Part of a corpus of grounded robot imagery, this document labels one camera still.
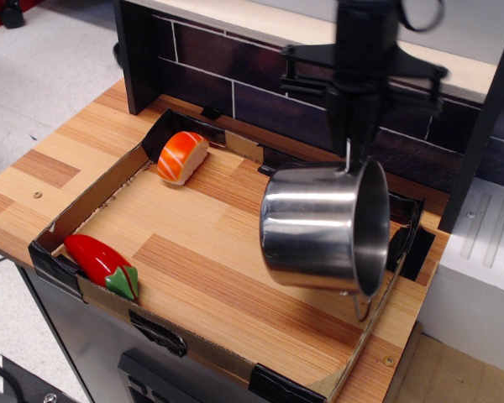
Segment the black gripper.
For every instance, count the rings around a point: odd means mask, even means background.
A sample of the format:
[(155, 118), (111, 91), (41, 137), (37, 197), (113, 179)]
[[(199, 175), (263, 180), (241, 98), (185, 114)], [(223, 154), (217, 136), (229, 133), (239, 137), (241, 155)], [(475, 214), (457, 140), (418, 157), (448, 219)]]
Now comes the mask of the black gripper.
[(398, 29), (417, 31), (401, 1), (339, 1), (335, 42), (288, 45), (281, 51), (281, 88), (319, 96), (335, 154), (361, 163), (375, 140), (384, 109), (440, 113), (441, 80), (448, 70), (402, 50)]

